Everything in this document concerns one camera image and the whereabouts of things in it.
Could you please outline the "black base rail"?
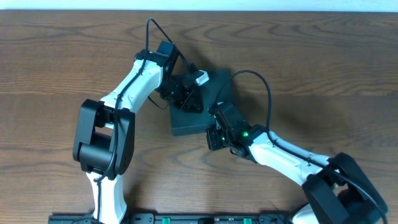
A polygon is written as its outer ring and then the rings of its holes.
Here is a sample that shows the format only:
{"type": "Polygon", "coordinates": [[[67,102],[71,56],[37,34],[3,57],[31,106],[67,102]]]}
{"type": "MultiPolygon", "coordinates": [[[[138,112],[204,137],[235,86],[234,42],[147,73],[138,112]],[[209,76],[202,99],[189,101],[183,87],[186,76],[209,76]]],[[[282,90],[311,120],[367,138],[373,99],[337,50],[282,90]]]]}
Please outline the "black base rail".
{"type": "Polygon", "coordinates": [[[48,217],[48,223],[129,223],[129,224],[289,224],[290,215],[284,213],[262,214],[154,214],[133,213],[117,214],[54,214],[48,217]]]}

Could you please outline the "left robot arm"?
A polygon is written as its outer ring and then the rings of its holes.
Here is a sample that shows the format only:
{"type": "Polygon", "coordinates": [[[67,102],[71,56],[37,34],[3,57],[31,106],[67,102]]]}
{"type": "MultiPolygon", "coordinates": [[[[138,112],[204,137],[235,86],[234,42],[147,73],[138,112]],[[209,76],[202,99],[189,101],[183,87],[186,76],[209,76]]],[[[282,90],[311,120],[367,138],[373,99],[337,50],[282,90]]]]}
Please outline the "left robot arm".
{"type": "Polygon", "coordinates": [[[135,118],[153,91],[186,113],[201,113],[199,87],[209,75],[194,64],[188,73],[173,76],[182,53],[171,42],[161,42],[153,52],[142,49],[131,71],[108,95],[87,99],[80,107],[73,159],[80,163],[93,188],[95,209],[92,223],[121,223],[127,212],[123,174],[134,152],[135,118]]]}

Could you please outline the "black cardboard box with lid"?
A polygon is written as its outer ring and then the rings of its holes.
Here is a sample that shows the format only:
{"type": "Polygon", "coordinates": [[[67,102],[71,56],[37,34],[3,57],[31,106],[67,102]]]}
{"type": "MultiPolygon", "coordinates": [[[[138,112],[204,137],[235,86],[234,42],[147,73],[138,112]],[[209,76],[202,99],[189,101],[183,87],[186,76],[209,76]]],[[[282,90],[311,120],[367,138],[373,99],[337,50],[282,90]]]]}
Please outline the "black cardboard box with lid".
{"type": "Polygon", "coordinates": [[[209,71],[208,75],[210,80],[199,87],[203,102],[202,113],[187,113],[174,105],[169,106],[173,136],[205,133],[209,127],[215,124],[215,118],[209,114],[208,109],[215,102],[217,93],[222,84],[228,80],[230,72],[228,69],[213,70],[209,71]]]}

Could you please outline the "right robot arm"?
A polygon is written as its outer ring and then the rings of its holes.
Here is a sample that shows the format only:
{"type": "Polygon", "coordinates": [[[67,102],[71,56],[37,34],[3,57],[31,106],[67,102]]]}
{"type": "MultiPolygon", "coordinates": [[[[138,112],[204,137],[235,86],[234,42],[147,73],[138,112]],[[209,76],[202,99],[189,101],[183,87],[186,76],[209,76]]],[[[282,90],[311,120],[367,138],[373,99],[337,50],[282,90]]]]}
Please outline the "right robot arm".
{"type": "Polygon", "coordinates": [[[212,151],[232,154],[270,167],[304,191],[308,200],[291,223],[387,223],[388,207],[355,160],[315,154],[295,146],[267,126],[251,126],[231,102],[213,104],[215,124],[206,131],[212,151]]]}

